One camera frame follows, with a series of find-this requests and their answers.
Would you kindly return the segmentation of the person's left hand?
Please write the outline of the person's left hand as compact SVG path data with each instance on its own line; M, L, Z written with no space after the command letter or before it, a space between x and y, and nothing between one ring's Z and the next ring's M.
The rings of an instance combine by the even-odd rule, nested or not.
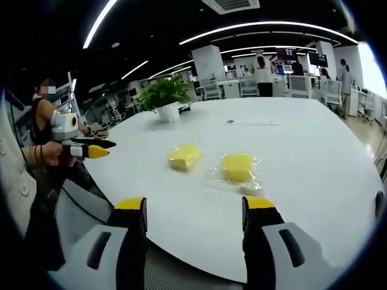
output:
M49 166L67 166L72 167L76 162L75 157L64 155L63 145L49 141L48 143L41 145L41 158L45 165Z

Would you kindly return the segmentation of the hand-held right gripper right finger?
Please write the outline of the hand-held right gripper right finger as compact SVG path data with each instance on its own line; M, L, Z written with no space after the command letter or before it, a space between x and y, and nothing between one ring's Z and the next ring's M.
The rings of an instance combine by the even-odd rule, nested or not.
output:
M242 198L242 230L246 289L328 289L339 275L320 243L266 198Z

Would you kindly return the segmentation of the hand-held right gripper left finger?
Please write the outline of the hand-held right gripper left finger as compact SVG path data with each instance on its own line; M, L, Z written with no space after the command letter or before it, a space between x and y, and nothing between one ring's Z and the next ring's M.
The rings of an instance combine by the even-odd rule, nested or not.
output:
M144 289L146 232L146 198L122 200L107 223L75 243L64 265L50 276L59 289Z

